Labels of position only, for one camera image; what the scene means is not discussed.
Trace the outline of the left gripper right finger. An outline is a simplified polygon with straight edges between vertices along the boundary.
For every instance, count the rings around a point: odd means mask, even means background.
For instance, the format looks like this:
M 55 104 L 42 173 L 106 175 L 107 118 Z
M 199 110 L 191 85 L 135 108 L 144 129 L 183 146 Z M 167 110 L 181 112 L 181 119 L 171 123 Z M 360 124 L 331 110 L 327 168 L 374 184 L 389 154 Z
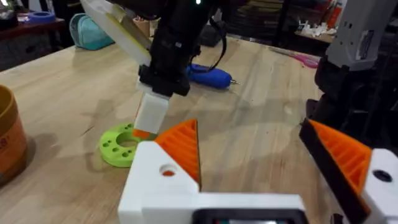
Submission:
M 299 136 L 341 208 L 331 223 L 397 223 L 396 154 L 308 118 Z

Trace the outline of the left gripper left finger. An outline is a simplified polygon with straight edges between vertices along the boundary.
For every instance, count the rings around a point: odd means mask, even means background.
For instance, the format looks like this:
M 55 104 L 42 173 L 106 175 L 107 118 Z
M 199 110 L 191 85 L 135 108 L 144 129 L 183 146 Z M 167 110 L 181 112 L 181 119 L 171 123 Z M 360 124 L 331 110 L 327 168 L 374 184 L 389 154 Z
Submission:
M 144 223 L 147 197 L 200 189 L 198 121 L 189 119 L 138 144 L 118 205 L 119 223 Z

